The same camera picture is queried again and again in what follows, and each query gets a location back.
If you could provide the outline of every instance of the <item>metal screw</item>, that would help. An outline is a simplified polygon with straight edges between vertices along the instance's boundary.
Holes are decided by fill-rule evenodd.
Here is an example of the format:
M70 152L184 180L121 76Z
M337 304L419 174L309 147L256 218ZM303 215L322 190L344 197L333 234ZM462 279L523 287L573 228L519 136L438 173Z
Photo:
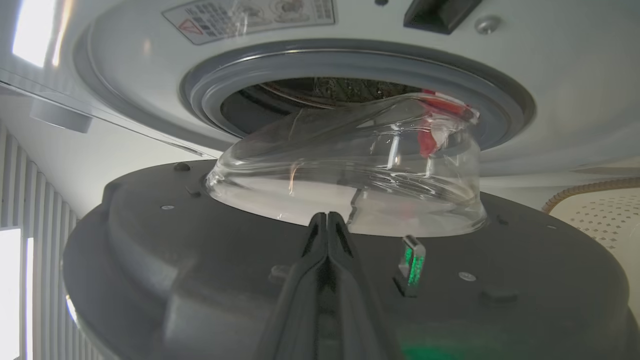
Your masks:
M476 277L468 272L459 272L458 276L460 276L460 279L463 279L464 281L476 281Z
M482 35L493 33L500 25L501 19L495 15L483 16L476 20L476 31Z

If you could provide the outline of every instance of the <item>washing machine drum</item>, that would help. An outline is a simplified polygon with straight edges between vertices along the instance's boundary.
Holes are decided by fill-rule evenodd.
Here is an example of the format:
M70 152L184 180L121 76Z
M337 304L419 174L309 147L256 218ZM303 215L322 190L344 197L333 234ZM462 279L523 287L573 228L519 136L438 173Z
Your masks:
M478 3L124 1L74 65L117 112L217 151L301 109L427 92L479 112L483 176L640 155L640 52L624 45L640 31L620 21L640 22L637 4ZM602 19L616 25L585 26Z

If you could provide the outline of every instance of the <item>white wall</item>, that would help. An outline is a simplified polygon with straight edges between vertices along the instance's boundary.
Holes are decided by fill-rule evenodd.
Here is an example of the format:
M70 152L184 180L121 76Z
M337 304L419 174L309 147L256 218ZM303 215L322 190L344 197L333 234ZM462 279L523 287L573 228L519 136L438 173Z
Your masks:
M76 225L76 214L3 123L0 123L0 171L0 227L20 226L23 237L33 238L35 244L32 360L101 359L68 313L60 271L62 252ZM24 320L21 326L24 353Z

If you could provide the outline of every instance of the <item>warning label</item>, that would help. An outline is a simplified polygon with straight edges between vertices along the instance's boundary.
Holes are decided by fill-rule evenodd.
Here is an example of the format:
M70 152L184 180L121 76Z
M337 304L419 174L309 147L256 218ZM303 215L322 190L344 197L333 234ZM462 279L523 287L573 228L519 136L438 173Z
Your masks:
M201 45L275 29L335 24L334 0L204 0L163 12L187 39Z

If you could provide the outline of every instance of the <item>white washing machine front panel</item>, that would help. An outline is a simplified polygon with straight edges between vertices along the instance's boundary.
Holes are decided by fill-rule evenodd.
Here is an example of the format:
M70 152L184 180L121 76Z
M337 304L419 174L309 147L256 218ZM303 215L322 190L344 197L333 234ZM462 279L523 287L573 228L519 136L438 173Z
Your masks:
M404 27L408 3L334 0L334 25L240 31L202 45L192 44L163 17L187 1L23 3L39 1L52 2L56 10L42 68L12 54L19 15L25 13L20 14L17 0L1 5L6 17L2 81L211 154L237 137L185 107L180 90L191 69L242 47L337 38L435 49L477 61L520 83L535 102L535 116L513 139L482 152L484 176L557 172L640 155L637 1L483 1L451 35L442 35ZM480 35L474 27L485 15L502 19L490 35ZM184 136L188 133L197 136Z

